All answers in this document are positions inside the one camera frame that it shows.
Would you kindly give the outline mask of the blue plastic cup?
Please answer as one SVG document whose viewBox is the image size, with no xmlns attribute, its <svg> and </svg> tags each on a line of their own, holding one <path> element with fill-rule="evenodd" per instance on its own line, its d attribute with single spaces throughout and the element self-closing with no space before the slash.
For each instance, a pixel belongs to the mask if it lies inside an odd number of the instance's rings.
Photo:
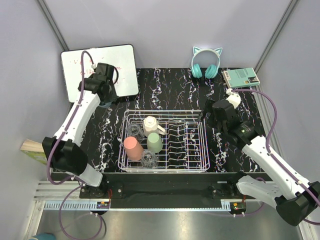
<svg viewBox="0 0 320 240">
<path fill-rule="evenodd" d="M 112 105 L 112 102 L 101 103 L 99 107 L 107 109 Z"/>
</svg>

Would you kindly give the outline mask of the green plastic cup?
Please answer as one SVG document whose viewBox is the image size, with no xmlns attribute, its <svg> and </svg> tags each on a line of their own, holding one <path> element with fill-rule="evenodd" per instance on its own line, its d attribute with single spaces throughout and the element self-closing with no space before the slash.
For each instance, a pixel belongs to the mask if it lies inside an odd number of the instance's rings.
<svg viewBox="0 0 320 240">
<path fill-rule="evenodd" d="M 159 134 L 152 132 L 147 137 L 147 149 L 157 154 L 163 149 L 163 142 Z"/>
</svg>

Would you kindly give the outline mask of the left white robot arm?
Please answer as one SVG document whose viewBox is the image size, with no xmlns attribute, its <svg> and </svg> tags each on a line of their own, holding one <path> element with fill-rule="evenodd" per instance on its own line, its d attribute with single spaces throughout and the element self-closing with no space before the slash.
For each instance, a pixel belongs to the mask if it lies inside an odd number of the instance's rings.
<svg viewBox="0 0 320 240">
<path fill-rule="evenodd" d="M 58 170 L 74 177 L 84 189 L 97 198 L 108 193 L 103 174 L 89 164 L 88 155 L 81 149 L 86 126 L 97 107 L 108 107 L 118 99 L 115 83 L 119 72 L 110 64 L 93 65 L 93 73 L 83 77 L 71 111 L 52 137 L 45 137 L 42 147 L 47 158 L 47 170 Z"/>
</svg>

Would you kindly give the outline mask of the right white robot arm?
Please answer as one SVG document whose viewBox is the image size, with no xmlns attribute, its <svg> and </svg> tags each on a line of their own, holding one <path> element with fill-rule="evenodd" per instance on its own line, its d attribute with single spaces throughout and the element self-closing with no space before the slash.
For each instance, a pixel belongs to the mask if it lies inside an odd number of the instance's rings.
<svg viewBox="0 0 320 240">
<path fill-rule="evenodd" d="M 310 182 L 281 158 L 266 138 L 249 121 L 241 121 L 236 109 L 239 102 L 207 99 L 198 121 L 208 119 L 208 125 L 221 133 L 227 141 L 253 159 L 275 183 L 270 186 L 246 173 L 227 185 L 228 195 L 255 199 L 276 209 L 289 225 L 297 226 L 306 220 L 320 204 L 320 183 Z"/>
</svg>

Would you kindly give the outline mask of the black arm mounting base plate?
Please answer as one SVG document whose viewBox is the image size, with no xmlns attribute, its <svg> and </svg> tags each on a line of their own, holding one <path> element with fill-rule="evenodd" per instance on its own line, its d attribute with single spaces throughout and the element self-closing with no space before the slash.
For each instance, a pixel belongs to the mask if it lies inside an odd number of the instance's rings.
<svg viewBox="0 0 320 240">
<path fill-rule="evenodd" d="M 82 186 L 81 200 L 109 201 L 113 211 L 225 211 L 222 200 L 240 200 L 236 181 L 265 173 L 105 173 L 101 187 Z"/>
</svg>

